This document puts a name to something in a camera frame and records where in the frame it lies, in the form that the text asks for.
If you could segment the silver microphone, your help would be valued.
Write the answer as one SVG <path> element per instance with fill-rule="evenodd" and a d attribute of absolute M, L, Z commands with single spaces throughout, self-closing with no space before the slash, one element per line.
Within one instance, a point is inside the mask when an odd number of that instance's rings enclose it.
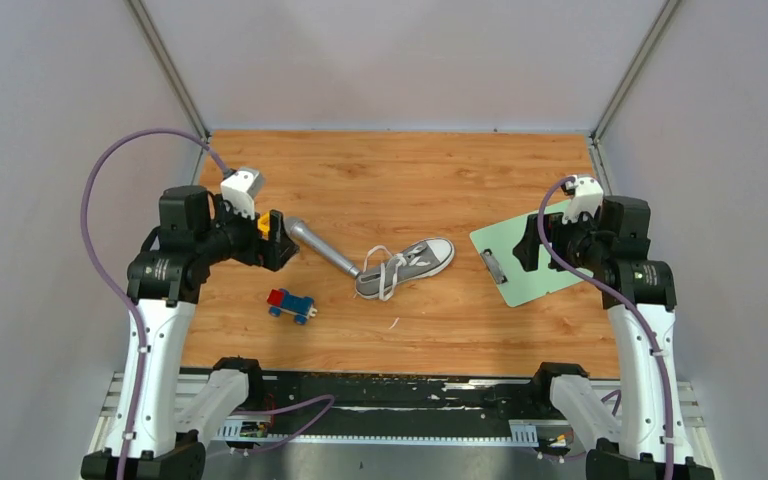
<path fill-rule="evenodd" d="M 360 269 L 353 261 L 315 233 L 302 219 L 298 217 L 286 217 L 284 219 L 284 226 L 288 235 L 296 243 L 300 243 L 313 250 L 352 279 L 355 279 L 361 273 Z"/>

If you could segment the blue red toy car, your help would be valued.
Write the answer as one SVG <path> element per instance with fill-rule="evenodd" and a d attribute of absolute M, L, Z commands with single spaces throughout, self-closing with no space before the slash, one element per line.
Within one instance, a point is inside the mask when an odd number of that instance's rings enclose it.
<path fill-rule="evenodd" d="M 271 290 L 266 302 L 269 305 L 268 313 L 271 316 L 279 318 L 282 315 L 289 315 L 298 325 L 305 325 L 318 313 L 312 297 L 296 296 L 286 289 Z"/>

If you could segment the grey canvas sneaker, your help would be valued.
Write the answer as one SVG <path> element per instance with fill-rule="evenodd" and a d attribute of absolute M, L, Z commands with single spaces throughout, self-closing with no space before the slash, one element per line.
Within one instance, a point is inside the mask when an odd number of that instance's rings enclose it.
<path fill-rule="evenodd" d="M 441 237 L 418 241 L 399 252 L 376 245 L 367 252 L 362 271 L 355 279 L 355 295 L 389 301 L 401 284 L 442 272 L 455 253 L 454 243 Z"/>

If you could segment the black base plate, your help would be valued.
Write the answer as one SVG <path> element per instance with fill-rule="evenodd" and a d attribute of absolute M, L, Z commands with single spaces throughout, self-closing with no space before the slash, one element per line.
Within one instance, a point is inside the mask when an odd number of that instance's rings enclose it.
<path fill-rule="evenodd" d="M 260 393 L 229 417 L 217 437 L 264 445 L 298 441 L 522 443 L 570 431 L 542 383 L 473 377 L 267 371 Z"/>

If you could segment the yellow toy block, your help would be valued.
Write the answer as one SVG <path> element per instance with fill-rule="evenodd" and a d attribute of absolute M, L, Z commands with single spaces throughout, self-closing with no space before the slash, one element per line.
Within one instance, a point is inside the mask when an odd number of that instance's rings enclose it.
<path fill-rule="evenodd" d="M 268 213 L 260 214 L 256 226 L 262 238 L 268 238 L 271 231 L 271 220 Z"/>

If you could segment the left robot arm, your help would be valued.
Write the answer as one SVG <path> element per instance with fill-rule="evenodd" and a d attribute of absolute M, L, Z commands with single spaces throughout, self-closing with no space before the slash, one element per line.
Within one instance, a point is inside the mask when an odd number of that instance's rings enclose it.
<path fill-rule="evenodd" d="M 190 185 L 159 198 L 159 224 L 120 293 L 130 317 L 121 397 L 104 446 L 82 460 L 82 478 L 199 479 L 207 446 L 231 412 L 264 405 L 258 362 L 223 357 L 196 397 L 175 409 L 183 347 L 211 267 L 234 260 L 278 271 L 299 250 L 282 212 L 258 214 L 232 197 Z"/>

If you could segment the white shoelace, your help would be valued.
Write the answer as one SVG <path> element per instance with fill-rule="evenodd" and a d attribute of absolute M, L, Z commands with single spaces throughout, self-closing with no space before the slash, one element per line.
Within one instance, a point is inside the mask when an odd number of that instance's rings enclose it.
<path fill-rule="evenodd" d="M 378 267 L 369 267 L 368 261 L 379 251 L 385 252 L 388 258 Z M 401 282 L 418 278 L 433 266 L 424 243 L 415 244 L 396 254 L 378 245 L 367 253 L 365 270 L 355 280 L 355 295 L 364 299 L 388 301 Z"/>

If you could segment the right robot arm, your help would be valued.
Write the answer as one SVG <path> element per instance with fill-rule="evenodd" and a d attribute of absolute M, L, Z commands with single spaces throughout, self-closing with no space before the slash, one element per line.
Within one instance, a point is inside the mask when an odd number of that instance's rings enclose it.
<path fill-rule="evenodd" d="M 586 450 L 588 479 L 715 476 L 696 461 L 686 435 L 673 360 L 674 276 L 648 257 L 650 219 L 646 201 L 623 196 L 607 196 L 593 211 L 538 211 L 512 250 L 525 271 L 536 270 L 546 251 L 549 268 L 602 293 L 620 361 L 620 414 L 608 411 L 579 365 L 541 366 L 530 392 L 537 413 L 569 421 Z"/>

